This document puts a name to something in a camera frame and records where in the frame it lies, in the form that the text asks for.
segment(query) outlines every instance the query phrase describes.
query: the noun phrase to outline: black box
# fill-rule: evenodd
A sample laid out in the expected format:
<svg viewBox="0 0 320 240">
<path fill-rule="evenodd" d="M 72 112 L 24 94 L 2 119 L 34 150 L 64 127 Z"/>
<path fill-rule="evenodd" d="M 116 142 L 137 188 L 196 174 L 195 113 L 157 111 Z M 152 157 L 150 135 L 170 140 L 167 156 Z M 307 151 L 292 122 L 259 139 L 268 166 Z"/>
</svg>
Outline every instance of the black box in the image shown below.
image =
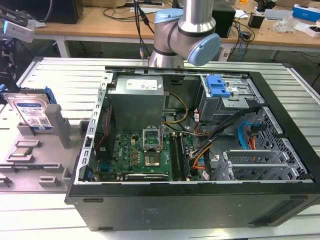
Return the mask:
<svg viewBox="0 0 320 240">
<path fill-rule="evenodd" d="M 254 28 L 254 29 L 259 29 L 261 27 L 262 22 L 264 21 L 265 16 L 261 16 L 261 15 L 251 15 L 249 22 L 248 22 L 248 26 L 250 28 Z"/>
<path fill-rule="evenodd" d="M 226 0 L 214 0 L 213 2 L 212 17 L 216 22 L 215 33 L 220 38 L 227 38 L 229 37 L 236 10 Z"/>
<path fill-rule="evenodd" d="M 13 11 L 27 11 L 42 20 L 48 13 L 50 0 L 1 0 L 0 4 Z M 48 22 L 76 24 L 83 11 L 82 0 L 53 0 L 53 9 Z"/>
</svg>

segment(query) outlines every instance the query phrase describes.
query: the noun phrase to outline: aluminum extrusion table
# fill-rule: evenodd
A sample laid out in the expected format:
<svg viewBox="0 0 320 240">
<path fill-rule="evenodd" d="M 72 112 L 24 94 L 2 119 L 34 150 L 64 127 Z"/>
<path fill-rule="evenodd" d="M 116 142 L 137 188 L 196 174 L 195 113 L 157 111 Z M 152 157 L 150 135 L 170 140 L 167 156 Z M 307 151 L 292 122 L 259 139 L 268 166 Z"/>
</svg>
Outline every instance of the aluminum extrusion table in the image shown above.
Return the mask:
<svg viewBox="0 0 320 240">
<path fill-rule="evenodd" d="M 70 124 L 90 119 L 105 66 L 146 66 L 132 59 L 44 58 L 27 68 L 18 84 L 52 89 Z M 291 67 L 281 63 L 211 62 L 215 70 L 260 72 L 311 146 L 320 156 L 320 96 Z M 0 105 L 0 159 L 7 154 L 19 118 L 9 105 Z M 0 194 L 0 236 L 7 239 L 82 236 L 99 239 L 320 239 L 320 205 L 312 206 L 278 227 L 158 231 L 91 232 L 77 210 L 64 204 L 64 194 Z"/>
</svg>

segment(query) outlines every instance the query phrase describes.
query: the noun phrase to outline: cardboard box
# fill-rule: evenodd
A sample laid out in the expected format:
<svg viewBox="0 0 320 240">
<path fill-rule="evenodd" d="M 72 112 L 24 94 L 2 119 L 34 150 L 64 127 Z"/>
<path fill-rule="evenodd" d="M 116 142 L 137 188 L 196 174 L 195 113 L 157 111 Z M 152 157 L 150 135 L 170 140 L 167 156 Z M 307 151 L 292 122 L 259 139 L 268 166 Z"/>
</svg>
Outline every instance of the cardboard box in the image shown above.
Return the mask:
<svg viewBox="0 0 320 240">
<path fill-rule="evenodd" d="M 320 9 L 318 8 L 300 7 L 298 4 L 295 4 L 292 10 L 292 16 L 295 18 L 304 19 L 311 22 L 316 22 L 320 19 Z"/>
<path fill-rule="evenodd" d="M 126 0 L 82 0 L 85 7 L 117 8 L 126 4 Z"/>
<path fill-rule="evenodd" d="M 278 0 L 276 1 L 275 5 L 276 6 L 282 6 L 282 7 L 289 7 L 289 8 L 293 8 L 295 6 L 295 4 L 298 5 L 304 5 L 304 6 L 308 6 L 308 4 L 311 2 L 311 0 Z"/>
</svg>

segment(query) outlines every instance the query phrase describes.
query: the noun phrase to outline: hard drive label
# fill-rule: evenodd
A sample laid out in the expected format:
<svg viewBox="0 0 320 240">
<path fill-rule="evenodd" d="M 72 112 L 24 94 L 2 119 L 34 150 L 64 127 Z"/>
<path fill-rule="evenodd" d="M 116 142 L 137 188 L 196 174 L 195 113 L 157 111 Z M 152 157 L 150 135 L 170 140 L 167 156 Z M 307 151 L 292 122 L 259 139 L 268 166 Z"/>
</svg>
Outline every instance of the hard drive label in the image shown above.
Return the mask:
<svg viewBox="0 0 320 240">
<path fill-rule="evenodd" d="M 44 130 L 52 127 L 40 103 L 17 103 L 16 106 L 31 128 Z"/>
</svg>

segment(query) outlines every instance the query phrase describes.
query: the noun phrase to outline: label sticker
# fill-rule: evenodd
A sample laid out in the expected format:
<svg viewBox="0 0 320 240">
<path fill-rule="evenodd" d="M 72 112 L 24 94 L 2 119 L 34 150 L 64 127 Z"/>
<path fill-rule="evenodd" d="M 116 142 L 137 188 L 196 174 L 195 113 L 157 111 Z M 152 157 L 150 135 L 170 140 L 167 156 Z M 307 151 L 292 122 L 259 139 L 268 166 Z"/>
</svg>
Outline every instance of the label sticker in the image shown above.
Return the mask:
<svg viewBox="0 0 320 240">
<path fill-rule="evenodd" d="M 15 169 L 29 169 L 27 166 L 14 166 Z"/>
<path fill-rule="evenodd" d="M 44 113 L 44 109 L 39 103 L 17 103 L 16 104 L 23 119 L 32 128 L 44 130 L 52 127 L 49 119 Z"/>
<path fill-rule="evenodd" d="M 213 155 L 213 159 L 211 159 L 211 162 L 219 161 L 219 155 Z"/>
<path fill-rule="evenodd" d="M 194 114 L 194 121 L 199 122 L 199 113 Z"/>
<path fill-rule="evenodd" d="M 127 90 L 157 90 L 157 80 L 152 79 L 128 79 L 125 89 Z"/>
<path fill-rule="evenodd" d="M 205 180 L 209 181 L 210 176 L 206 171 L 203 171 L 202 176 L 204 177 Z"/>
</svg>

